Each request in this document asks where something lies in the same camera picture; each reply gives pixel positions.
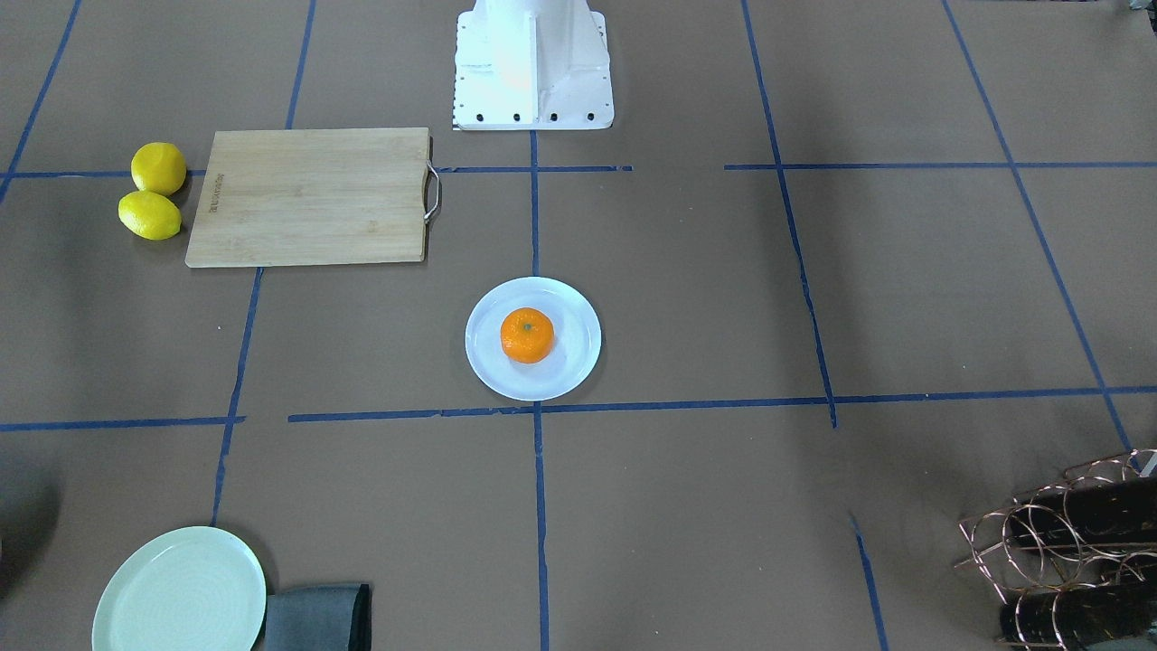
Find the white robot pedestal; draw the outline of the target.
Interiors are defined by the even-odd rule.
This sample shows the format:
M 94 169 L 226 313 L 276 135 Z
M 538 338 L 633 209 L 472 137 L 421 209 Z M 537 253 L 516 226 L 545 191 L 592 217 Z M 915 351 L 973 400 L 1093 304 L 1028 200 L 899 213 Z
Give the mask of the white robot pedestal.
M 452 127 L 607 130 L 607 21 L 587 1 L 476 1 L 456 22 Z

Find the light green plate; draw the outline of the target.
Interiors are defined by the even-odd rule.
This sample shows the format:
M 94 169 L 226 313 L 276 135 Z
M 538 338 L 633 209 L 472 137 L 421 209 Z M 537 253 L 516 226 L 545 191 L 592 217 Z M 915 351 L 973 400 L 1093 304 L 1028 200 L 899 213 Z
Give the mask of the light green plate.
M 108 580 L 93 617 L 94 650 L 251 650 L 266 580 L 239 537 L 189 526 L 141 545 Z

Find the green wine bottle front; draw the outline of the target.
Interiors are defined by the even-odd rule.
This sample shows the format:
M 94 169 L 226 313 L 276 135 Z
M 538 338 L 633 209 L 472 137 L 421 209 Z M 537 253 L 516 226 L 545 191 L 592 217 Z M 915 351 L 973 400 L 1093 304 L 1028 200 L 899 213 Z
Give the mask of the green wine bottle front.
M 1051 590 L 1000 611 L 1003 642 L 1020 650 L 1154 650 L 1154 582 Z

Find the yellow lemon near board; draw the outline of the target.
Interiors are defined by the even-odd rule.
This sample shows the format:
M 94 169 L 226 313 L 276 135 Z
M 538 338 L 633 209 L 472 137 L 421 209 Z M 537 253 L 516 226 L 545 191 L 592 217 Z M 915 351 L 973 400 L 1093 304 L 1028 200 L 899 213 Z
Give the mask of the yellow lemon near board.
M 179 234 L 180 210 L 168 197 L 137 190 L 118 202 L 118 219 L 132 234 L 146 241 L 165 241 Z

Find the dark grey folded cloth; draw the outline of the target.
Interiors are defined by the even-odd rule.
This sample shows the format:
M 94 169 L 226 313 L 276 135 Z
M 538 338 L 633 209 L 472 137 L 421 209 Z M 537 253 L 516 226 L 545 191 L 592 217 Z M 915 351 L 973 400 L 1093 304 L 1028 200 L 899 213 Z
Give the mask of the dark grey folded cloth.
M 265 650 L 371 650 L 373 586 L 339 582 L 268 595 Z

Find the green wine bottle middle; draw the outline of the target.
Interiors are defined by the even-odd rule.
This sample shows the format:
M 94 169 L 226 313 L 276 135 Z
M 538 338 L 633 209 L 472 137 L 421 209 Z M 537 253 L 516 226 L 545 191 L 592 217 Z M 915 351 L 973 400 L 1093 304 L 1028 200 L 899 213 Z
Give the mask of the green wine bottle middle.
M 1045 491 L 1012 508 L 1007 539 L 1020 548 L 1077 552 L 1133 552 L 1156 541 L 1154 476 Z

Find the wooden cutting board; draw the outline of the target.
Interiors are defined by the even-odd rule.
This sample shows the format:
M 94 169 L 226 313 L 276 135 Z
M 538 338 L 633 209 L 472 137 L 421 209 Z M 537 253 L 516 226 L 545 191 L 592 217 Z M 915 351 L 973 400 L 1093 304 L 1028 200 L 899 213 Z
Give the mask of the wooden cutting board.
M 426 127 L 219 131 L 185 262 L 422 262 L 439 201 Z

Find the green wine bottle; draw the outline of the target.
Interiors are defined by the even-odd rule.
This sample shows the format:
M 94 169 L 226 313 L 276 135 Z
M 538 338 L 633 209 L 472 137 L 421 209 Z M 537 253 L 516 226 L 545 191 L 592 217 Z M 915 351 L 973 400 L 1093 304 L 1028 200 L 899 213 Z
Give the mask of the green wine bottle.
M 1012 508 L 1007 539 L 1020 548 L 1077 552 L 1133 552 L 1156 541 L 1154 476 L 1045 491 Z
M 1154 582 L 1051 590 L 1000 611 L 1003 642 L 1020 650 L 1154 650 Z

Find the orange fruit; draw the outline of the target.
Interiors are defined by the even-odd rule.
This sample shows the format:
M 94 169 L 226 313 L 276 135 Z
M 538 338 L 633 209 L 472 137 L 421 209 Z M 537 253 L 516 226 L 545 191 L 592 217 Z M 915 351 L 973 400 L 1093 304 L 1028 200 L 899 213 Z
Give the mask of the orange fruit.
M 504 357 L 523 365 L 540 363 L 555 347 L 554 323 L 536 308 L 514 309 L 501 323 L 499 335 Z

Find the light blue plate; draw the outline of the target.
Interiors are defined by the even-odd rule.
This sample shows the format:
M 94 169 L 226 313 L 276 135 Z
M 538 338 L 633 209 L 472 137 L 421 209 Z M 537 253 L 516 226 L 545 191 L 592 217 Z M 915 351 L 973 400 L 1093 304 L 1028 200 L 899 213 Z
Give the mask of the light blue plate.
M 531 308 L 553 326 L 544 358 L 522 363 L 503 352 L 501 330 L 508 315 Z M 602 352 L 602 325 L 582 293 L 552 278 L 504 281 L 476 302 L 466 320 L 466 358 L 492 391 L 524 402 L 555 399 L 578 387 Z

